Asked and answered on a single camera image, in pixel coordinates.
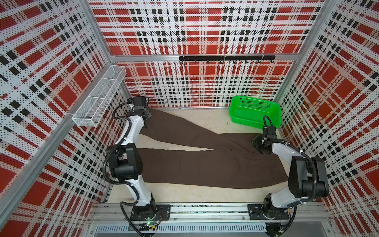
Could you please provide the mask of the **brown trousers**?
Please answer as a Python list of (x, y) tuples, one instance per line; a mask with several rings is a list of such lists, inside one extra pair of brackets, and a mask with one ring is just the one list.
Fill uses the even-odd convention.
[(263, 155), (254, 147), (256, 133), (217, 134), (163, 111), (150, 113), (141, 134), (200, 151), (140, 148), (145, 182), (255, 189), (288, 180), (277, 155)]

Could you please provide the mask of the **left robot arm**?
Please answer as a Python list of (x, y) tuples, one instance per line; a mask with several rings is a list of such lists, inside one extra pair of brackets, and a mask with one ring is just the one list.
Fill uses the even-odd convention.
[(134, 202), (125, 205), (132, 206), (135, 215), (152, 220), (157, 214), (156, 203), (143, 180), (143, 161), (135, 144), (142, 128), (147, 127), (146, 120), (151, 117), (148, 105), (147, 97), (137, 96), (115, 108), (112, 118), (125, 119), (127, 127), (119, 140), (107, 148), (102, 172), (110, 184), (128, 188)]

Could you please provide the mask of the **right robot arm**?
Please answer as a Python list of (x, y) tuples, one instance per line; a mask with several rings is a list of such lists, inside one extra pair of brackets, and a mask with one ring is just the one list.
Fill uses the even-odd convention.
[(290, 165), (287, 186), (268, 194), (263, 201), (262, 214), (265, 218), (276, 219), (301, 203), (328, 197), (329, 184), (323, 159), (310, 157), (283, 139), (278, 139), (273, 125), (265, 125), (263, 133), (253, 140), (253, 144), (261, 154), (275, 154)]

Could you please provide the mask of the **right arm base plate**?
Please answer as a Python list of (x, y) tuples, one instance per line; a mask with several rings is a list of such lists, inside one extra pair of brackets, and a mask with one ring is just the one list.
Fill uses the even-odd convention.
[(248, 214), (251, 220), (289, 220), (290, 215), (287, 209), (268, 207), (267, 204), (248, 204)]

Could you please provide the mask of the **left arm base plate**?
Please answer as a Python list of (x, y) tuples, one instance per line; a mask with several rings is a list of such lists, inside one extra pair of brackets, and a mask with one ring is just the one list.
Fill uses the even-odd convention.
[(171, 205), (145, 205), (133, 206), (130, 219), (131, 221), (166, 221), (170, 218)]

